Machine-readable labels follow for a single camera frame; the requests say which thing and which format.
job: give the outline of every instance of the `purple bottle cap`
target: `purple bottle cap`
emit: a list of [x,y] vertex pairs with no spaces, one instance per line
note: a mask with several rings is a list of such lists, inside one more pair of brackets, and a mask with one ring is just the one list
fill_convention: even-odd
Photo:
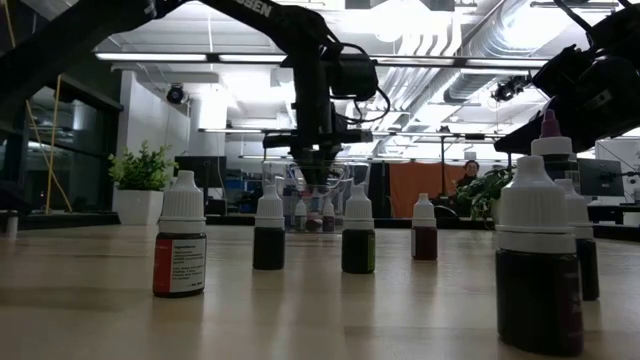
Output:
[[560,133],[560,124],[558,124],[558,120],[556,119],[556,113],[553,110],[547,110],[544,113],[544,119],[542,120],[540,138],[559,136],[562,136],[562,133]]

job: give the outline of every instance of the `black robotic arm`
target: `black robotic arm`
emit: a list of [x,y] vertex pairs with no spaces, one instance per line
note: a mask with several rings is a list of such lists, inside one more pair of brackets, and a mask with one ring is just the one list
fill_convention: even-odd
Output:
[[[108,36],[160,19],[188,1],[78,1],[0,58],[0,114],[13,114],[26,99]],[[299,165],[318,166],[333,161],[341,143],[371,140],[370,133],[347,130],[330,100],[331,93],[358,101],[375,95],[379,90],[375,63],[364,53],[342,54],[343,44],[320,14],[270,0],[201,2],[264,33],[288,55],[283,66],[293,68],[298,127],[290,134],[267,136],[265,147],[289,146]],[[327,173],[309,170],[304,176],[307,183],[322,184]]]

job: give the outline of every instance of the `table surface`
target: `table surface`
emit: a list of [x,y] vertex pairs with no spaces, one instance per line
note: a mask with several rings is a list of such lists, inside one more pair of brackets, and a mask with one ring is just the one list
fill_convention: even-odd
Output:
[[[208,227],[204,295],[150,291],[156,228],[0,240],[2,359],[545,359],[496,336],[493,234],[440,231],[437,262],[379,230],[376,272],[340,270],[340,237],[288,235],[282,271],[251,269],[252,228]],[[584,359],[640,358],[640,244],[598,241],[601,300]]]

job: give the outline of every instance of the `yellow pole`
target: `yellow pole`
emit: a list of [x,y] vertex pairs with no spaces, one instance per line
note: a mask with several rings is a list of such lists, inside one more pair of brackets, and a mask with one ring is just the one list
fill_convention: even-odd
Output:
[[56,85],[56,102],[53,106],[53,127],[51,129],[51,151],[49,153],[49,179],[47,181],[47,215],[51,212],[49,205],[51,203],[51,175],[53,174],[53,149],[56,143],[56,126],[58,126],[58,105],[60,102],[60,83],[62,77],[58,75],[58,84]]

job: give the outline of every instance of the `computer monitor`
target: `computer monitor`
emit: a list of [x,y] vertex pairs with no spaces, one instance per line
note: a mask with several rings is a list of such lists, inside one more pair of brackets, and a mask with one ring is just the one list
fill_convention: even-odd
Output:
[[624,196],[622,168],[615,160],[578,159],[584,196]]

